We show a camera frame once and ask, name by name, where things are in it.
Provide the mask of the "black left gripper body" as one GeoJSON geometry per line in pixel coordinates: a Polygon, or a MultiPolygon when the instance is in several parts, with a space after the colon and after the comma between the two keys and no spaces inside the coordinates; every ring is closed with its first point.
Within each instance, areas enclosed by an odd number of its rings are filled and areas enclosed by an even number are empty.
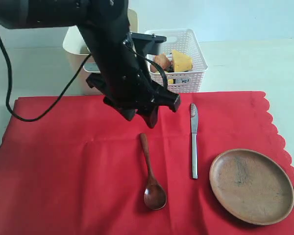
{"type": "Polygon", "coordinates": [[[164,70],[152,62],[160,72],[163,85],[153,81],[147,69],[147,59],[132,48],[121,48],[114,52],[90,50],[99,69],[86,79],[90,88],[98,89],[104,95],[104,102],[119,113],[121,110],[143,108],[145,106],[167,106],[176,112],[180,96],[168,90],[164,70]]]}

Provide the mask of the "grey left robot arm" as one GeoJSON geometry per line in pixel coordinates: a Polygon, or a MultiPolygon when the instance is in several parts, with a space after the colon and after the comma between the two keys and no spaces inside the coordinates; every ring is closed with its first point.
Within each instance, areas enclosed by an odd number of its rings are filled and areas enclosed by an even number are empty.
{"type": "MultiPolygon", "coordinates": [[[[156,65],[163,83],[150,77],[148,54],[156,54],[164,36],[130,31],[126,0],[0,0],[0,25],[8,29],[76,26],[99,69],[86,82],[104,95],[104,103],[126,120],[140,115],[149,128],[158,109],[178,110],[180,96],[168,90],[164,70],[156,65]]],[[[0,38],[8,71],[11,62],[0,38]]]]}

